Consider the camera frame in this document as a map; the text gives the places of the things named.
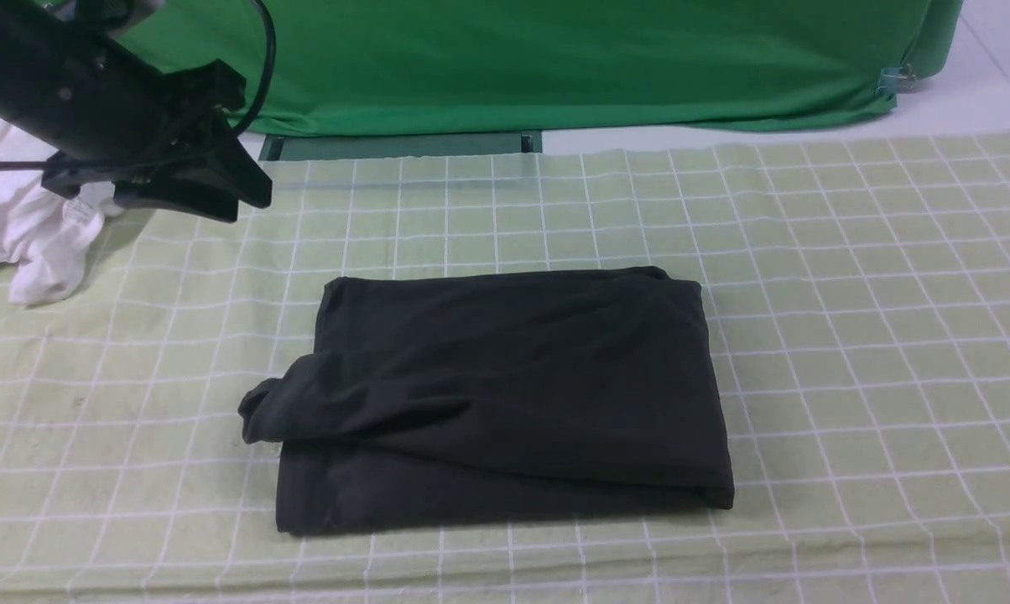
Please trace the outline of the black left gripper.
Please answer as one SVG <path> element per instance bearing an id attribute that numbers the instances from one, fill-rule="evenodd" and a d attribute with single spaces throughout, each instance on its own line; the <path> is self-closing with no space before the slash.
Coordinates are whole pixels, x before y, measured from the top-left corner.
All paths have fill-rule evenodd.
<path id="1" fill-rule="evenodd" d="M 149 16 L 145 1 L 0 1 L 0 118 L 50 145 L 38 171 L 64 198 L 114 184 L 124 210 L 233 223 L 268 209 L 273 182 L 240 143 L 247 80 L 224 61 L 164 73 L 115 41 Z"/>

